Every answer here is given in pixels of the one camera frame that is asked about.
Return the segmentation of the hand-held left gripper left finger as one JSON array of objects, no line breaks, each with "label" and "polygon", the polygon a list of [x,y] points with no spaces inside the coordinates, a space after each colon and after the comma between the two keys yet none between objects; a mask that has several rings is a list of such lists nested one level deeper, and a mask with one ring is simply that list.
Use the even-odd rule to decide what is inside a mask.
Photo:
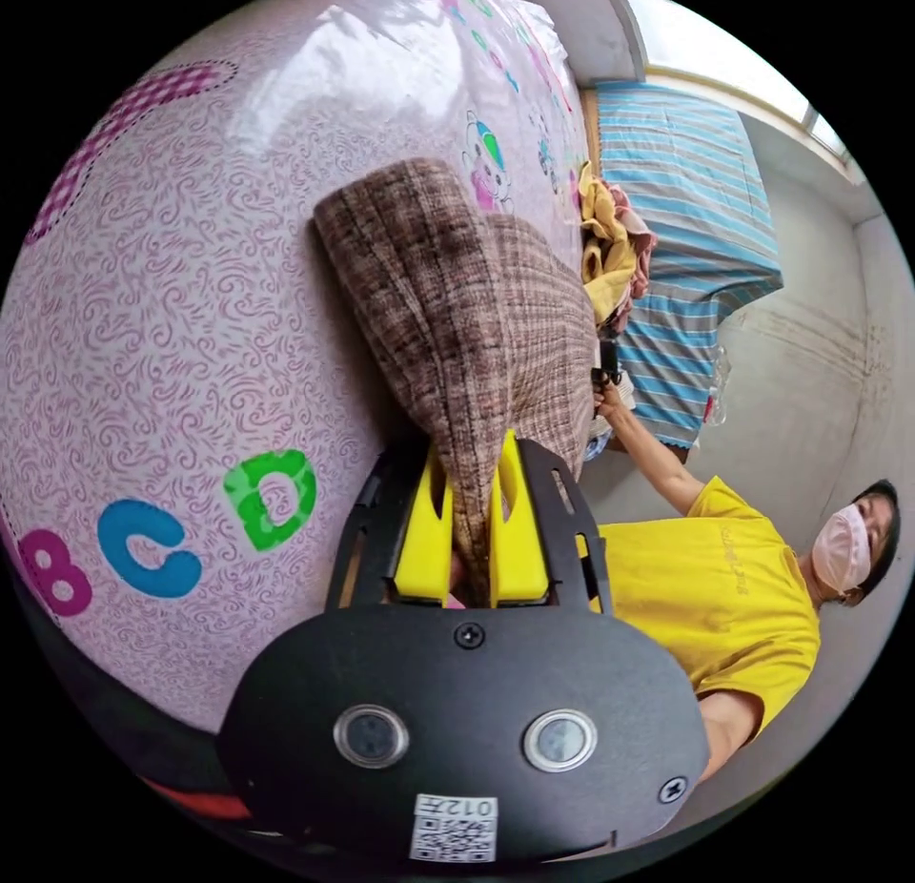
[{"label": "hand-held left gripper left finger", "polygon": [[429,448],[389,582],[391,603],[455,603],[454,494],[437,451]]}]

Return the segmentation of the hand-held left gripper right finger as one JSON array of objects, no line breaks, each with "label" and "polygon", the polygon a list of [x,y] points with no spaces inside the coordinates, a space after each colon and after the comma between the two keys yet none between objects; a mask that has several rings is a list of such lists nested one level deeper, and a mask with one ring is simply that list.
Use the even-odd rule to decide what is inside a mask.
[{"label": "hand-held left gripper right finger", "polygon": [[539,605],[549,579],[539,528],[514,430],[504,438],[489,505],[489,604]]}]

